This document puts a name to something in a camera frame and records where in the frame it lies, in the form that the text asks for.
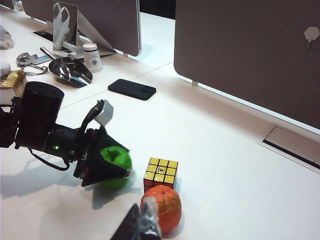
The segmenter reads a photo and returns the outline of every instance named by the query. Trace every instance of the monitor back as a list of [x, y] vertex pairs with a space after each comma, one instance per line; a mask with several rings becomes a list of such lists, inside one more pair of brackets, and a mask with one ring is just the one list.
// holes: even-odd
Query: monitor back
[[320, 129], [319, 0], [177, 0], [182, 76]]
[[[141, 50], [139, 0], [62, 0], [77, 5], [79, 11], [110, 43], [126, 54], [137, 56]], [[22, 0], [27, 15], [53, 21], [52, 0]]]

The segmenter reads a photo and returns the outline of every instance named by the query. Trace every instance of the black smartphone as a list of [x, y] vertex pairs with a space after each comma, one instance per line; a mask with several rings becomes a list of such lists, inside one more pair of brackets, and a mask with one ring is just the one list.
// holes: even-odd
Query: black smartphone
[[124, 79], [118, 79], [111, 83], [108, 86], [108, 90], [141, 100], [148, 100], [157, 91], [153, 86], [147, 86]]

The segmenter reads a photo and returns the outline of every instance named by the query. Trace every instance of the metal scoop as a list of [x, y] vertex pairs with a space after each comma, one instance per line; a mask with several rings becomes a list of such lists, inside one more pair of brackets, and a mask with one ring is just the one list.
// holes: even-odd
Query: metal scoop
[[40, 50], [52, 58], [49, 63], [49, 70], [55, 76], [59, 83], [74, 87], [82, 88], [92, 82], [92, 73], [79, 60], [71, 57], [55, 57], [45, 47], [40, 47]]

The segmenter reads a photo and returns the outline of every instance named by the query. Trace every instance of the rubik's cube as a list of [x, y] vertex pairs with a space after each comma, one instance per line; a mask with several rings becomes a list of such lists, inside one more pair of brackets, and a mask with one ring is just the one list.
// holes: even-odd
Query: rubik's cube
[[143, 178], [144, 192], [157, 185], [165, 185], [174, 189], [177, 177], [177, 168], [177, 161], [151, 157]]

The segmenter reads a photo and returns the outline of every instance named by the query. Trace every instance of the orange ball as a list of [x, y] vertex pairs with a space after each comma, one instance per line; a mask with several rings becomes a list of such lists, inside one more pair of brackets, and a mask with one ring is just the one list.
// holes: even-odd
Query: orange ball
[[178, 193], [172, 188], [158, 185], [149, 189], [141, 199], [142, 211], [144, 198], [154, 196], [158, 203], [158, 224], [163, 234], [175, 228], [181, 219], [181, 201]]

